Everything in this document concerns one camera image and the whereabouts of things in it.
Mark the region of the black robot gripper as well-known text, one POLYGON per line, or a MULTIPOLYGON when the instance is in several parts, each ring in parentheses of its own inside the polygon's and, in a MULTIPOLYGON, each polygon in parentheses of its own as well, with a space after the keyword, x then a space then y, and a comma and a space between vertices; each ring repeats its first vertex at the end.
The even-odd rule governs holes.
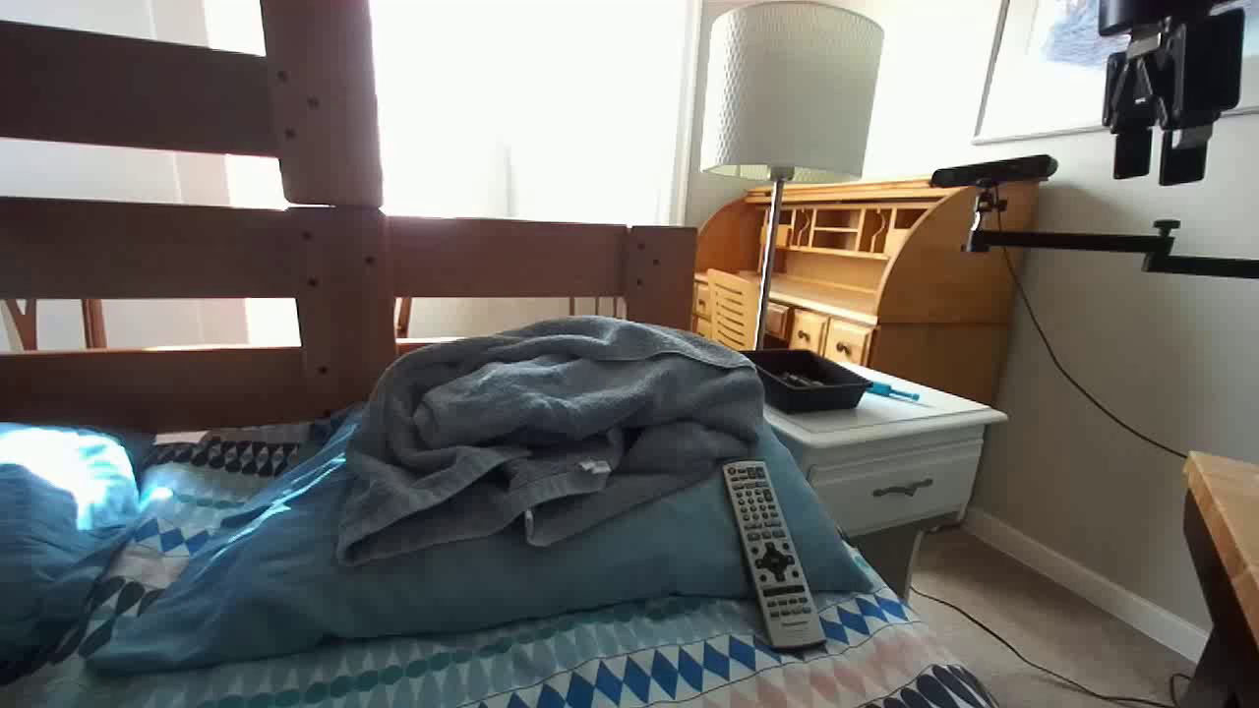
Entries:
POLYGON ((1161 135, 1161 184, 1190 184, 1206 165, 1211 122, 1244 93, 1244 6, 1235 0, 1098 0, 1098 35, 1125 35, 1104 59, 1101 122, 1112 178, 1143 178, 1161 135))

